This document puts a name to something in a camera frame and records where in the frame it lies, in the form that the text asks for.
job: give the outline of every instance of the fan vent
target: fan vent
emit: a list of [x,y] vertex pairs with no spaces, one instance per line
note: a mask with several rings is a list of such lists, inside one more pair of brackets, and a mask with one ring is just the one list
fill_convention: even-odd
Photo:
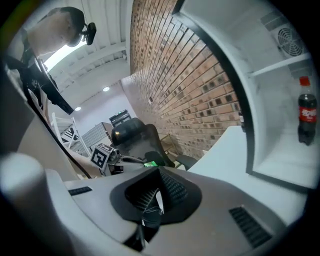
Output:
[[303,44],[298,33],[290,28],[281,28],[278,32],[280,47],[289,55],[295,57],[303,53]]
[[264,244],[271,238],[271,235],[244,208],[233,208],[229,212],[253,248]]

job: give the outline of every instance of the red bottle cap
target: red bottle cap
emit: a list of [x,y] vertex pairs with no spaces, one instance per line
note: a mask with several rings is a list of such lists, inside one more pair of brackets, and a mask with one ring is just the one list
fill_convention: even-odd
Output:
[[310,85],[309,77],[307,77],[307,76],[301,76],[299,78],[299,80],[300,80],[301,86],[309,86]]

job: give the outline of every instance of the bottle label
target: bottle label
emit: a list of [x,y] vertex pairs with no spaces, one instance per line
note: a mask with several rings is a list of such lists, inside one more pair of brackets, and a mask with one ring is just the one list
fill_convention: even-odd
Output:
[[317,111],[315,108],[299,107],[299,119],[303,122],[315,123],[317,121]]

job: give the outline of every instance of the brick wall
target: brick wall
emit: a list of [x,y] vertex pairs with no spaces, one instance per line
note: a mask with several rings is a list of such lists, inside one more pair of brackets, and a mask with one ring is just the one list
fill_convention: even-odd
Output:
[[176,1],[134,1],[132,75],[123,89],[143,122],[171,134],[180,153],[199,159],[228,126],[239,125],[239,104],[216,57],[171,16]]

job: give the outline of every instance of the ceiling light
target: ceiling light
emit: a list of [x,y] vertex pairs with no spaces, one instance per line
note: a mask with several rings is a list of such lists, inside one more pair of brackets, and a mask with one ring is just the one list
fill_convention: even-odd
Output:
[[62,61],[63,58],[67,57],[70,53],[86,44],[86,41],[81,40],[80,43],[75,47],[69,47],[67,45],[61,47],[44,62],[44,65],[47,67],[47,71],[49,72],[55,65]]

